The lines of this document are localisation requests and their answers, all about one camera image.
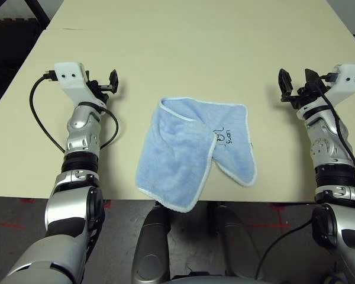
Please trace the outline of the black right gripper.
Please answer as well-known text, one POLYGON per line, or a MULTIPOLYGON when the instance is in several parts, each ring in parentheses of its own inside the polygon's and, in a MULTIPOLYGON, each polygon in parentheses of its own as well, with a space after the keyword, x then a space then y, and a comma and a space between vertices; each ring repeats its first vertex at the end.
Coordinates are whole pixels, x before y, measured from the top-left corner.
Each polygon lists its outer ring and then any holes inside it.
POLYGON ((278 84, 282 93, 281 102, 289 102, 293 109, 300 109, 319 98, 320 92, 326 93, 328 87, 321 83, 319 74, 311 69, 305 69, 305 86, 297 90, 297 95, 292 96, 293 87, 289 72, 280 69, 278 74, 278 84))

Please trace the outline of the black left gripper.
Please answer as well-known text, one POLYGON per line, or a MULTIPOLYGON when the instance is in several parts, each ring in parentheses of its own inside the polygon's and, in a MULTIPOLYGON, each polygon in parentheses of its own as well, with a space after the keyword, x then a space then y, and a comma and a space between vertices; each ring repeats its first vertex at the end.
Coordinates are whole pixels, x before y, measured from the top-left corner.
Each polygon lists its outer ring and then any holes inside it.
MULTIPOLYGON (((89 71, 85 71, 87 80, 89 78, 89 71)), ((93 93, 93 95, 102 101, 103 103, 107 103, 109 100, 109 95, 106 92, 117 93, 119 85, 119 79, 117 71, 114 69, 109 75, 109 85, 99 85, 97 80, 88 81, 88 88, 93 93)))

